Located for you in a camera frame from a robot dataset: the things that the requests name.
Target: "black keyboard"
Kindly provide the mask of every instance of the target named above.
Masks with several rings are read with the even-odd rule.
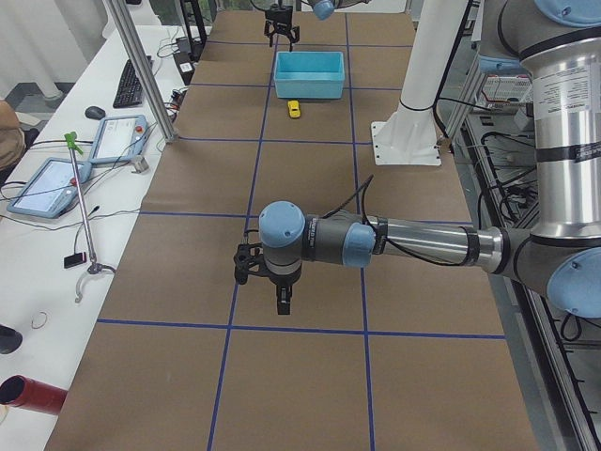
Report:
[[[152,67],[152,59],[146,56],[148,64]],[[119,87],[116,89],[115,101],[113,108],[128,108],[131,106],[140,105],[142,103],[142,85],[135,74],[135,69],[131,60],[127,60],[125,67],[121,72]]]

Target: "computer mouse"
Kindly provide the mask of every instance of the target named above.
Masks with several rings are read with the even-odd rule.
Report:
[[[106,116],[106,112],[99,106],[88,106],[85,109],[85,117],[88,119],[101,120]]]

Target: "white table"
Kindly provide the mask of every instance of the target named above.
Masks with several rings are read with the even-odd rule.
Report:
[[[177,27],[138,27],[146,54],[151,54],[155,60],[153,72],[156,73],[164,101],[170,100],[173,89],[184,87],[173,58],[161,60],[156,57],[159,46],[168,42],[169,36],[173,37],[176,31]],[[155,119],[147,101],[139,108],[112,108],[118,79],[126,60],[121,39],[115,32],[65,98],[38,141],[63,139],[63,135],[71,131],[77,132],[78,139],[93,140],[99,122],[84,116],[85,108],[90,105],[100,106],[108,117],[142,114],[146,116],[148,124],[153,124]],[[8,181],[29,180],[49,157],[69,157],[65,147],[46,146],[53,145],[31,148]],[[161,157],[162,147],[162,136],[157,127],[149,136],[144,152],[149,169],[143,174],[133,174],[132,167],[126,165],[111,171],[85,195],[88,212],[97,205],[100,206],[96,213],[98,215],[138,209]],[[90,147],[83,149],[87,158]],[[96,168],[92,176],[110,167]],[[4,192],[7,195],[17,194],[18,189],[5,188]],[[55,220],[43,220],[7,213],[6,205],[7,202],[0,202],[2,214],[38,225],[59,227],[81,221],[79,207]],[[134,213],[92,221],[92,236],[99,262],[118,265],[136,217]],[[113,280],[108,272],[88,275],[83,300],[75,303],[76,281],[87,270],[89,263],[65,270],[63,257],[73,253],[77,228],[43,231],[7,219],[0,220],[0,322],[23,334],[23,343],[16,351],[0,355],[0,382],[22,374],[58,387],[70,387]],[[83,230],[78,240],[78,250],[87,250]],[[32,320],[44,319],[46,323],[43,327],[32,328]],[[0,449],[42,450],[55,422],[56,417],[52,415],[9,409],[6,419],[0,424]]]

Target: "yellow toy car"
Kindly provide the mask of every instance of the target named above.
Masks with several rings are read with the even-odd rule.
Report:
[[[288,114],[293,119],[301,117],[301,106],[299,105],[299,101],[288,101]]]

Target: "blue tablet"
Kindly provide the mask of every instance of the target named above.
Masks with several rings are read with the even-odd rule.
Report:
[[[92,164],[77,162],[77,165],[80,182],[85,183],[92,173]],[[42,218],[55,218],[77,197],[77,188],[72,184],[73,179],[70,160],[49,158],[10,201],[7,210]]]
[[[92,164],[127,163],[142,153],[148,133],[143,115],[105,117],[100,121],[89,161]]]

